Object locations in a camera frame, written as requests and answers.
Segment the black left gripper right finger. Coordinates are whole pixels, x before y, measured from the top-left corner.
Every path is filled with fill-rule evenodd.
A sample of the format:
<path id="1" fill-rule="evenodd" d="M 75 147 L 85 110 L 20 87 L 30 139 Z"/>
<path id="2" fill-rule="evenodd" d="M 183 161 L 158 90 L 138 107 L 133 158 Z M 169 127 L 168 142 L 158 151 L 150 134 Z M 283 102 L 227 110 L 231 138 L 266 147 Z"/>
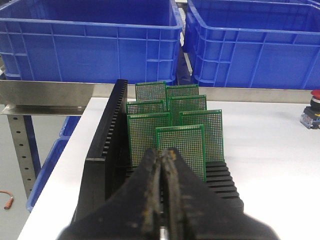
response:
<path id="1" fill-rule="evenodd" d="M 277 240 L 268 225 L 238 211 L 210 190 L 176 148 L 162 152 L 171 240 Z"/>

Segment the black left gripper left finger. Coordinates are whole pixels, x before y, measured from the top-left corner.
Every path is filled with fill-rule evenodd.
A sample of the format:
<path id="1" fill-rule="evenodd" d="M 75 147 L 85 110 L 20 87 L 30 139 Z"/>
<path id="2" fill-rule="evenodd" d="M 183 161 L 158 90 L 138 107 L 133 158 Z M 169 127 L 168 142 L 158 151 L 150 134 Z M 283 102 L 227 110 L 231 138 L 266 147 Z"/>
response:
<path id="1" fill-rule="evenodd" d="M 60 240 L 158 240 L 161 163 L 155 148 L 145 151 L 131 177 L 109 200 L 66 227 Z"/>

